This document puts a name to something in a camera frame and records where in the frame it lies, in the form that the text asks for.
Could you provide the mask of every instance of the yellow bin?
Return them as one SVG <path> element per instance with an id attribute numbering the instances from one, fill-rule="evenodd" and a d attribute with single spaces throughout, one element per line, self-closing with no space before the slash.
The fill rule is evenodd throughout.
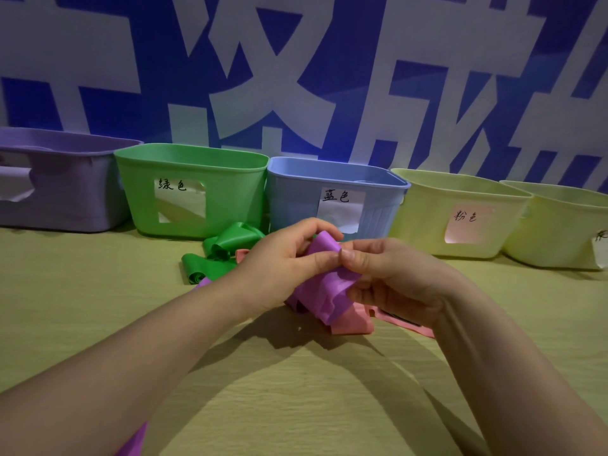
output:
<path id="1" fill-rule="evenodd" d="M 537 267 L 600 268 L 592 240 L 608 230 L 608 195 L 564 185 L 500 182 L 534 195 L 506 240 L 506 254 Z"/>
<path id="2" fill-rule="evenodd" d="M 439 256 L 496 256 L 532 198 L 520 189 L 472 175 L 391 171 L 412 186 L 389 236 Z"/>

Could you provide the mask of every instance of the blue bin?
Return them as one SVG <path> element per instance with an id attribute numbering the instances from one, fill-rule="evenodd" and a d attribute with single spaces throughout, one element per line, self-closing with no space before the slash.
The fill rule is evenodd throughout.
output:
<path id="1" fill-rule="evenodd" d="M 361 198 L 363 208 L 356 233 L 345 233 L 345 240 L 380 238 L 389 234 L 399 205 L 411 184 L 384 168 L 274 157 L 268 164 L 266 194 L 270 206 L 270 227 L 282 229 L 302 219 L 319 217 L 325 190 L 350 193 Z"/>

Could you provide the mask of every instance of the wall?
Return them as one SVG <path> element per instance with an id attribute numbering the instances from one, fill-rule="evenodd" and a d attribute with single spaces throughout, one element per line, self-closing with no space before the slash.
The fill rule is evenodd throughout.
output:
<path id="1" fill-rule="evenodd" d="M 0 0 L 0 124 L 608 192 L 608 0 Z"/>

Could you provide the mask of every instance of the white paper label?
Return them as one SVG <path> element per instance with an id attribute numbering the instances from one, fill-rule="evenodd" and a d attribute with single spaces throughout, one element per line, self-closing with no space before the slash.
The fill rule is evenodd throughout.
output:
<path id="1" fill-rule="evenodd" d="M 608 230 L 600 230 L 591 238 L 595 263 L 599 268 L 608 268 Z"/>
<path id="2" fill-rule="evenodd" d="M 483 243 L 494 207 L 482 203 L 462 203 L 454 206 L 447 227 L 446 243 Z"/>
<path id="3" fill-rule="evenodd" d="M 27 155 L 0 153 L 0 201 L 20 202 L 34 193 Z"/>
<path id="4" fill-rule="evenodd" d="M 197 180 L 155 179 L 159 222 L 202 222 L 207 217 L 205 187 Z"/>
<path id="5" fill-rule="evenodd" d="M 331 222 L 342 233 L 357 233 L 363 203 L 365 192 L 323 187 L 317 217 Z"/>

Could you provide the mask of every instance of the table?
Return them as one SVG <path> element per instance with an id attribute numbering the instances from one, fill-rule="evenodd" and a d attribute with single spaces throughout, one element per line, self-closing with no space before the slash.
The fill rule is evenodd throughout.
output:
<path id="1" fill-rule="evenodd" d="M 0 390 L 187 291 L 194 241 L 0 229 Z M 608 272 L 448 260 L 503 306 L 608 421 Z M 330 336 L 286 307 L 228 332 L 150 422 L 144 455 L 482 455 L 432 339 L 375 321 Z"/>

